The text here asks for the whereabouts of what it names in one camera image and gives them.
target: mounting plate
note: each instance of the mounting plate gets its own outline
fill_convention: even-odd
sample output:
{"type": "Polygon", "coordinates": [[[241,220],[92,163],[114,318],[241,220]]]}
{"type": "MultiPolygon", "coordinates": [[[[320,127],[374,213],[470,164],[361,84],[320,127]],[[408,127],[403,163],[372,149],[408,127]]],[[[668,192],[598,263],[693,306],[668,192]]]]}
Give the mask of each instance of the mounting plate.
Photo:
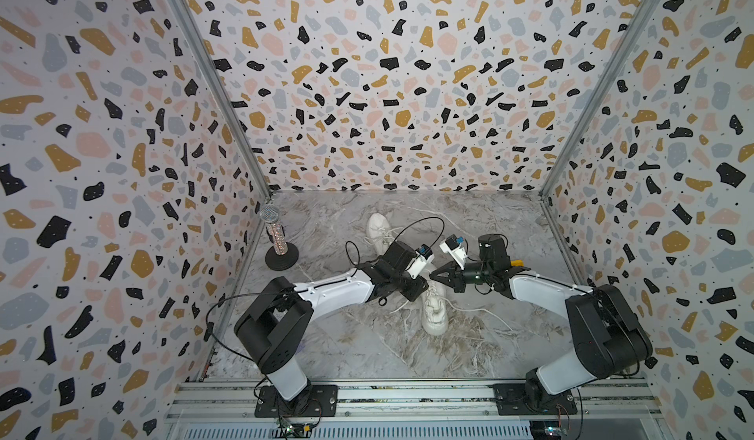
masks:
{"type": "Polygon", "coordinates": [[[272,386],[259,389],[259,400],[256,403],[255,417],[334,417],[338,404],[337,384],[313,384],[309,394],[309,403],[300,414],[295,414],[287,408],[282,399],[278,400],[278,390],[272,386]]]}
{"type": "Polygon", "coordinates": [[[278,256],[275,247],[270,247],[265,255],[265,263],[270,270],[283,271],[288,270],[298,261],[298,247],[288,242],[288,252],[278,256]]]}
{"type": "Polygon", "coordinates": [[[492,385],[492,391],[495,393],[495,404],[498,405],[498,415],[557,415],[557,405],[565,408],[565,412],[569,415],[578,412],[573,397],[571,397],[570,401],[568,399],[568,396],[570,396],[569,391],[565,391],[556,396],[552,402],[542,407],[540,411],[535,411],[527,406],[524,386],[524,383],[501,383],[492,385]]]}

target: white sneaker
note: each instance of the white sneaker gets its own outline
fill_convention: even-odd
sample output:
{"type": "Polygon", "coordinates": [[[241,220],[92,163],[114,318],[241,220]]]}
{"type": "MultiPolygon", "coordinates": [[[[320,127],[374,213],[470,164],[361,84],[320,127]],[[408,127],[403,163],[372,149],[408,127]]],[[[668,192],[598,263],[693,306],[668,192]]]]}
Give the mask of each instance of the white sneaker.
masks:
{"type": "MultiPolygon", "coordinates": [[[[379,255],[388,250],[402,228],[391,228],[390,222],[380,213],[371,215],[366,223],[366,241],[375,247],[379,255]]],[[[421,326],[429,335],[442,335],[448,330],[448,313],[445,309],[445,285],[430,279],[436,266],[429,264],[421,272],[429,288],[421,294],[421,326]]]]}
{"type": "Polygon", "coordinates": [[[428,264],[420,273],[429,288],[421,294],[421,326],[429,335],[442,335],[448,330],[448,313],[445,310],[445,285],[430,279],[429,274],[437,269],[428,264]]]}
{"type": "Polygon", "coordinates": [[[400,229],[391,228],[388,219],[376,212],[366,222],[365,241],[375,247],[377,255],[382,256],[393,243],[400,229]]]}

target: black round base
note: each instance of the black round base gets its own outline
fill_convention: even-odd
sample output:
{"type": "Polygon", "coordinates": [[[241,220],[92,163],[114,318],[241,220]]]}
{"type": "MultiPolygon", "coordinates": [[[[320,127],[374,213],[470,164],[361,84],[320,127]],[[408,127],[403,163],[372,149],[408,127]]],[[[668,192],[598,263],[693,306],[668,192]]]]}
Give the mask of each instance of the black round base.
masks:
{"type": "Polygon", "coordinates": [[[292,243],[288,242],[288,252],[282,256],[275,253],[275,247],[270,247],[265,256],[265,263],[270,270],[282,271],[288,270],[296,264],[298,260],[298,249],[292,243]]]}

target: enclosure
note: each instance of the enclosure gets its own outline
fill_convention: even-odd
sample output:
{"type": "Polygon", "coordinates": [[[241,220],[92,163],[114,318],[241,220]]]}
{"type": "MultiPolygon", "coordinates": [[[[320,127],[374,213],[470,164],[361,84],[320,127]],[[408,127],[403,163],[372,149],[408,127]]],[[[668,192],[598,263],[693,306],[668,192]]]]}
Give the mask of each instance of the enclosure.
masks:
{"type": "MultiPolygon", "coordinates": [[[[501,233],[616,286],[654,346],[627,381],[649,416],[751,435],[751,0],[0,3],[0,437],[175,435],[181,396],[262,378],[210,335],[244,351],[253,298],[208,311],[348,271],[348,240],[371,260],[374,212],[443,219],[410,246],[501,233]]],[[[447,289],[443,335],[394,293],[312,322],[297,358],[474,389],[570,348],[562,317],[475,288],[447,289]]]]}

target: wall panel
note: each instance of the wall panel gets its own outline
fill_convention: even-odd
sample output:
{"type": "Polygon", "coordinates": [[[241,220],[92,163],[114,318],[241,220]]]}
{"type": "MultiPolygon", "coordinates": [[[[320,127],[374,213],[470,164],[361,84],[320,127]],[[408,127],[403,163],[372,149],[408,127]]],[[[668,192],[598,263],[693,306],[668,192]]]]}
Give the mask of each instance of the wall panel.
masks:
{"type": "Polygon", "coordinates": [[[0,5],[0,436],[155,438],[257,192],[165,0],[0,5]]]}
{"type": "Polygon", "coordinates": [[[273,189],[535,190],[639,0],[187,0],[273,189]]]}
{"type": "Polygon", "coordinates": [[[549,197],[584,273],[647,329],[676,438],[751,437],[752,9],[662,0],[549,197]]]}

